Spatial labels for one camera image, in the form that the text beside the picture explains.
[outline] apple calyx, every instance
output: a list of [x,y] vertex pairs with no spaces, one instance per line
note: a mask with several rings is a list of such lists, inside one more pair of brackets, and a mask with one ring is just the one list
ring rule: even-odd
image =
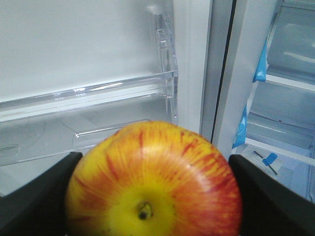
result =
[[151,204],[148,202],[141,202],[138,205],[138,217],[140,220],[147,220],[153,216]]

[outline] refrigerator shelf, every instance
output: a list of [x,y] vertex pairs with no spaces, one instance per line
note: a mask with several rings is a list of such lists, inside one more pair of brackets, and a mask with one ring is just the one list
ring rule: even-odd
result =
[[290,125],[250,112],[247,120],[247,137],[257,135],[304,149],[312,148],[314,141],[314,129]]
[[2,102],[0,103],[0,123],[154,94],[163,95],[165,99],[174,99],[175,111],[176,77],[177,71],[170,71]]
[[282,78],[274,75],[266,75],[266,83],[273,85],[279,85],[283,87],[288,87],[292,89],[297,89],[304,92],[315,93],[315,85],[303,83],[300,81],[294,81],[286,78]]
[[0,102],[176,70],[171,1],[3,0],[0,19]]
[[258,82],[251,112],[261,117],[314,130],[315,93],[283,85]]
[[279,148],[279,147],[276,147],[273,145],[269,145],[269,144],[266,144],[266,143],[263,143],[260,141],[256,141],[256,140],[250,139],[250,138],[246,138],[245,144],[251,145],[253,147],[257,147],[259,149],[271,151],[271,152],[274,152],[275,154],[284,155],[284,156],[290,157],[292,159],[296,159],[300,162],[303,162],[303,163],[306,163],[308,165],[315,167],[315,159],[310,158],[310,157],[305,156],[305,155],[298,154],[296,152],[288,151],[286,149]]

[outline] refrigerator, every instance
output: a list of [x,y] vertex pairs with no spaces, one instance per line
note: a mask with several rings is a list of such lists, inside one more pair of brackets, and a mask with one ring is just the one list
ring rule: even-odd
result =
[[313,0],[3,0],[0,18],[0,196],[164,120],[315,201]]

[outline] blue label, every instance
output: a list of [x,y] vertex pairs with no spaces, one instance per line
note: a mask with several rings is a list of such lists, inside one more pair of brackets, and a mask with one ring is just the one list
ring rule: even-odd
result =
[[236,148],[239,145],[242,145],[245,143],[246,128],[247,128],[247,106],[245,106],[245,109],[243,111],[242,119],[241,119],[241,122],[238,126],[236,140],[235,140],[235,143],[233,144],[232,148]]
[[266,81],[266,51],[267,51],[267,43],[265,43],[264,48],[262,49],[261,56],[258,62],[258,66],[255,72],[255,76],[253,79],[253,82]]
[[262,160],[262,162],[265,164],[265,166],[269,166],[277,159],[277,157],[278,156],[272,152],[266,159]]

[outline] apple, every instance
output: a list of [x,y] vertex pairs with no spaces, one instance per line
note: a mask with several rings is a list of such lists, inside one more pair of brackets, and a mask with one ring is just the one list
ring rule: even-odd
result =
[[65,211],[71,236],[237,236],[242,201],[211,143],[146,121],[122,128],[79,161]]

